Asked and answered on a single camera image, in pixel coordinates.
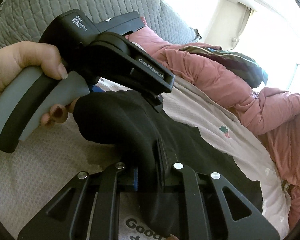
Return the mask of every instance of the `gray quilted cover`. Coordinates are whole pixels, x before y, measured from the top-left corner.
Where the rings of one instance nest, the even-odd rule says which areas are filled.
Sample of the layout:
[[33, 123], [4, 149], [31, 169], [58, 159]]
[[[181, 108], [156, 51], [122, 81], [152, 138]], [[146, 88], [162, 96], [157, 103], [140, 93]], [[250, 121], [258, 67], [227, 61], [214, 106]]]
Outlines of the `gray quilted cover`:
[[0, 7], [0, 48], [23, 40], [38, 42], [48, 24], [71, 9], [82, 10], [95, 23], [136, 10], [170, 43], [198, 39], [197, 30], [162, 0], [5, 0]]

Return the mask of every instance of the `pink blanket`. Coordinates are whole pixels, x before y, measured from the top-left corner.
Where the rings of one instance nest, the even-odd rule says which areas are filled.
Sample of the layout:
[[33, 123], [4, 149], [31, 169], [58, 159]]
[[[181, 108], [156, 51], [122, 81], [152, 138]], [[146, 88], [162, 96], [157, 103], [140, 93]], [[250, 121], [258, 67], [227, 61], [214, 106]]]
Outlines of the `pink blanket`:
[[[300, 95], [266, 87], [256, 96], [245, 81], [223, 65], [179, 51], [189, 44], [172, 45], [148, 26], [127, 38], [141, 45], [175, 75], [234, 113], [241, 124], [260, 139], [276, 163], [280, 177], [294, 185], [289, 213], [292, 229], [300, 218]], [[205, 43], [192, 45], [211, 47]]]

